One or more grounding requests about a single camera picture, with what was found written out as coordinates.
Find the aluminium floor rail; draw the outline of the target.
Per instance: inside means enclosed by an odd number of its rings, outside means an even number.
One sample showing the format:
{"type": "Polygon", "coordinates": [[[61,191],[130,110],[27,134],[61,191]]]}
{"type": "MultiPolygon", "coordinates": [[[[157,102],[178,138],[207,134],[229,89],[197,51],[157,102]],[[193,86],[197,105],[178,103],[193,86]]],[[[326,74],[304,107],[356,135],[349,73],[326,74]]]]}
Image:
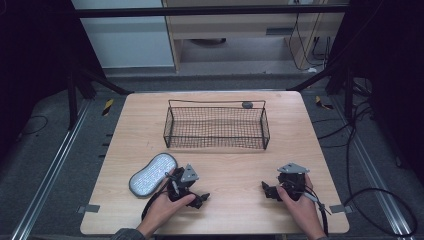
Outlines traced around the aluminium floor rail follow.
{"type": "Polygon", "coordinates": [[[356,128],[349,126],[346,132],[349,135],[346,158],[350,157],[350,150],[353,149],[370,186],[373,188],[373,193],[376,195],[379,205],[389,222],[391,233],[396,234],[397,240],[416,240],[412,235],[413,228],[408,224],[395,197],[389,194],[388,186],[376,166],[372,163],[361,138],[356,133],[356,128]]]}
{"type": "Polygon", "coordinates": [[[43,209],[45,202],[54,186],[57,177],[59,176],[62,166],[65,163],[70,150],[78,136],[78,133],[86,119],[87,112],[92,105],[91,100],[83,100],[82,105],[77,113],[77,120],[72,128],[70,128],[59,149],[57,150],[46,174],[43,177],[32,201],[27,207],[25,214],[19,221],[13,231],[10,240],[27,240],[38,216],[43,209]]]}

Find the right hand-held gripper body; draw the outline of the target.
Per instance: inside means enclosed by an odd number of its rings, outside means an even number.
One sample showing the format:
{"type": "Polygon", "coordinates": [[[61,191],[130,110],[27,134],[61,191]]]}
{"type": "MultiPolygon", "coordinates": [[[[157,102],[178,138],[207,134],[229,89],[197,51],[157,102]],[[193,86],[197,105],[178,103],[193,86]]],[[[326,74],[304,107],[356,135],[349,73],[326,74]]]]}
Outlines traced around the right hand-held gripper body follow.
{"type": "Polygon", "coordinates": [[[278,181],[281,187],[286,190],[292,200],[298,201],[305,192],[305,174],[309,172],[309,169],[295,163],[288,163],[279,167],[277,171],[280,173],[278,181]]]}

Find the white cabinet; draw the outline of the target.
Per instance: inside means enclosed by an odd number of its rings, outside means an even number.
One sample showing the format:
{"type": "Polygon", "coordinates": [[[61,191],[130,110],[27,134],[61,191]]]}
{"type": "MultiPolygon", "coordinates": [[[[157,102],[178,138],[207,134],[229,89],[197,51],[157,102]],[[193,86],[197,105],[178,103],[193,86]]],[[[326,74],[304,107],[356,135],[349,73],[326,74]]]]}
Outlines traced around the white cabinet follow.
{"type": "MultiPolygon", "coordinates": [[[[161,0],[71,0],[76,10],[162,7],[161,0]]],[[[81,20],[104,69],[173,67],[164,17],[81,20]]]]}

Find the yellow black striped tape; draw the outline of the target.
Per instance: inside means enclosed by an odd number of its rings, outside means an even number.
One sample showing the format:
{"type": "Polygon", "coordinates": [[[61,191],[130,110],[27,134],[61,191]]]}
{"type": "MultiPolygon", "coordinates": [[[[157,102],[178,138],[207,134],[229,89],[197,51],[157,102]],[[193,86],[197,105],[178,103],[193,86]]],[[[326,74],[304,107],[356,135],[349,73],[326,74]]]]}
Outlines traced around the yellow black striped tape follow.
{"type": "Polygon", "coordinates": [[[110,111],[113,103],[114,103],[114,99],[108,99],[106,101],[105,106],[104,106],[103,111],[102,111],[102,116],[107,116],[109,114],[109,111],[110,111]]]}
{"type": "Polygon", "coordinates": [[[316,96],[315,103],[318,107],[321,107],[327,110],[333,109],[333,104],[328,96],[316,96]]]}

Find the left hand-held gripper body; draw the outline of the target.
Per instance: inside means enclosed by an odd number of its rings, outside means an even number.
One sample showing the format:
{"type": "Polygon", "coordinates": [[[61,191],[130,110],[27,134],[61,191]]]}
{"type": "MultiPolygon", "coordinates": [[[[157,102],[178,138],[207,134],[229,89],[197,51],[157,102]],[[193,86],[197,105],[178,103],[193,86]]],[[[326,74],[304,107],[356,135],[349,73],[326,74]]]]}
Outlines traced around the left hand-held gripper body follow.
{"type": "MultiPolygon", "coordinates": [[[[198,174],[191,164],[175,169],[169,176],[167,185],[168,197],[172,202],[178,201],[185,196],[192,195],[190,187],[199,179],[198,174]]],[[[198,202],[200,197],[197,194],[194,202],[198,202]]]]}

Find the person's left hand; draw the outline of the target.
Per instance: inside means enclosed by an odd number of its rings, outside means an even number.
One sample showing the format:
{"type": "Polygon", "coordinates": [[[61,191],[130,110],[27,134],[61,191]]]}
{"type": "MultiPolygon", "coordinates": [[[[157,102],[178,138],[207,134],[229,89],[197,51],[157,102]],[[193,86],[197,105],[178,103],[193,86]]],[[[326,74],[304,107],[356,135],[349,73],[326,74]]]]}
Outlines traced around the person's left hand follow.
{"type": "Polygon", "coordinates": [[[179,210],[195,199],[193,194],[171,201],[166,194],[160,194],[152,203],[141,223],[136,227],[145,238],[150,238],[162,225],[168,222],[179,210]]]}

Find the person's right hand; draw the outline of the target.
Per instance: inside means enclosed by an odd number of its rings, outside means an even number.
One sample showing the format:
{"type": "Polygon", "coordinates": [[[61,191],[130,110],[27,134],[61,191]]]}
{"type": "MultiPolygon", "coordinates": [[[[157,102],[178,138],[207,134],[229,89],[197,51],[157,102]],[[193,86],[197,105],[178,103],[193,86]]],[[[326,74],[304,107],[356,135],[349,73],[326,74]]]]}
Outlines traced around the person's right hand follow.
{"type": "Polygon", "coordinates": [[[317,214],[316,205],[312,200],[301,196],[298,201],[294,201],[289,197],[284,188],[281,186],[277,186],[276,188],[286,209],[306,237],[307,234],[325,234],[317,214]]]}

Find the black metal stand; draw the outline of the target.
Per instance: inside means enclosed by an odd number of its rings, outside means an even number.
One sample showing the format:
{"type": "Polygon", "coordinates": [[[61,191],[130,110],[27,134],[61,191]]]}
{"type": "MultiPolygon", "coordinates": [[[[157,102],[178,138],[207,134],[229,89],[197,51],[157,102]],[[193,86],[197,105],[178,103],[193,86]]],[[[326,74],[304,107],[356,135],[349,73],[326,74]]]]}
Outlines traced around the black metal stand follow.
{"type": "Polygon", "coordinates": [[[301,92],[308,86],[328,77],[329,81],[325,87],[328,95],[344,92],[344,116],[347,119],[353,117],[353,68],[349,64],[334,63],[328,65],[324,70],[310,77],[306,81],[288,88],[288,91],[301,92]]]}
{"type": "Polygon", "coordinates": [[[79,90],[80,93],[83,95],[84,99],[93,99],[96,96],[97,92],[91,85],[92,81],[103,85],[104,87],[112,90],[117,94],[131,94],[131,91],[111,83],[105,77],[102,77],[99,74],[96,74],[90,70],[84,68],[71,68],[68,71],[67,75],[69,130],[73,129],[76,126],[78,120],[76,91],[79,90]]]}

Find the black horizontal crossbar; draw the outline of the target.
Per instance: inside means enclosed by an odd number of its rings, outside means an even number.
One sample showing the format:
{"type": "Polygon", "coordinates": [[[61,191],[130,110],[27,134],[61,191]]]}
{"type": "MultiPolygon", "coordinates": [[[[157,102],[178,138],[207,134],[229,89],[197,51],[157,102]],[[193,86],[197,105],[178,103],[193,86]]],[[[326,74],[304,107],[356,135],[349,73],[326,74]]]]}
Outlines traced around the black horizontal crossbar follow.
{"type": "Polygon", "coordinates": [[[202,16],[241,14],[291,14],[291,13],[340,13],[350,9],[349,4],[335,5],[258,5],[258,6],[200,6],[128,9],[74,10],[79,18],[107,17],[156,17],[156,16],[202,16]]]}

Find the dark curtain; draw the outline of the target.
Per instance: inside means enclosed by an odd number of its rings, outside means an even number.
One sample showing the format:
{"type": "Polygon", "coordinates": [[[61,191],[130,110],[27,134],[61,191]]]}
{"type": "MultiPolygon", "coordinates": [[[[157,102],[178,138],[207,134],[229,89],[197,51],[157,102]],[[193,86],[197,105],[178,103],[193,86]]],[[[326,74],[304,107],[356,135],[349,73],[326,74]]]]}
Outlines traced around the dark curtain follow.
{"type": "Polygon", "coordinates": [[[349,0],[331,60],[349,53],[396,154],[424,185],[424,0],[349,0]]]}
{"type": "Polygon", "coordinates": [[[44,14],[82,67],[104,74],[81,21],[58,15],[73,9],[72,0],[0,0],[0,163],[35,104],[67,87],[65,55],[54,49],[44,14]]]}

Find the grey oval padded mask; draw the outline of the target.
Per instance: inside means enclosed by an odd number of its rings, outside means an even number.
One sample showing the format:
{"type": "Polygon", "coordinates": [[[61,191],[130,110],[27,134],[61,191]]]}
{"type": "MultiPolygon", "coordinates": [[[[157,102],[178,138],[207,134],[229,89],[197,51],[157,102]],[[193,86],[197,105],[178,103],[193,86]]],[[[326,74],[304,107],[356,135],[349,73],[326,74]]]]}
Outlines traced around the grey oval padded mask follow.
{"type": "Polygon", "coordinates": [[[129,190],[139,198],[152,195],[166,174],[178,166],[175,158],[168,153],[160,153],[154,156],[149,163],[136,172],[129,180],[129,190]]]}

